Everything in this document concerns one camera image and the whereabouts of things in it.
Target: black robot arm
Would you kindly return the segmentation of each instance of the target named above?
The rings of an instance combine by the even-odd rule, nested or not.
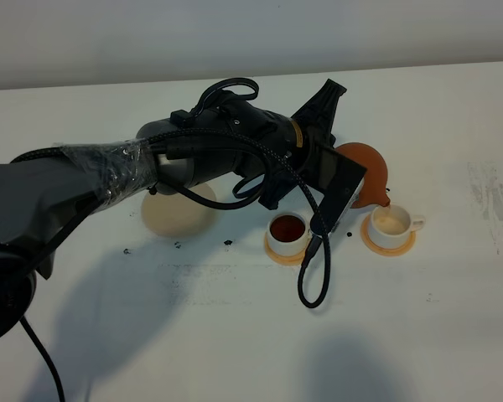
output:
[[[227,90],[253,89],[248,95]],[[258,86],[248,79],[221,81],[190,112],[148,123],[137,139],[118,144],[64,146],[28,152],[0,165],[0,336],[24,314],[35,289],[34,271],[48,279],[53,247],[83,218],[145,188],[180,192],[218,209],[236,209],[255,199],[268,209],[296,186],[313,211],[314,241],[298,278],[303,304],[315,308],[329,281],[328,234],[350,207],[366,170],[334,152],[331,127],[345,88],[328,80],[291,118],[252,106]],[[242,177],[240,200],[220,204],[189,190],[226,173]],[[245,192],[243,185],[264,175]],[[318,206],[308,186],[324,194]],[[303,273],[324,245],[324,284],[319,299],[303,295]]]

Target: white table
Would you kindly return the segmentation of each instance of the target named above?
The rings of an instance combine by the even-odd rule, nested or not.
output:
[[[69,401],[503,401],[503,63],[263,77],[254,103],[291,115],[327,78],[349,89],[339,142],[377,148],[392,200],[428,218],[412,251],[372,254],[365,211],[351,211],[332,239],[327,302],[311,312],[296,269],[262,250],[275,212],[220,214],[176,249],[130,198],[59,248],[27,314]],[[0,91],[0,162],[134,137],[213,82]],[[224,198],[234,182],[212,187]],[[0,339],[0,400],[57,400],[19,326]]]

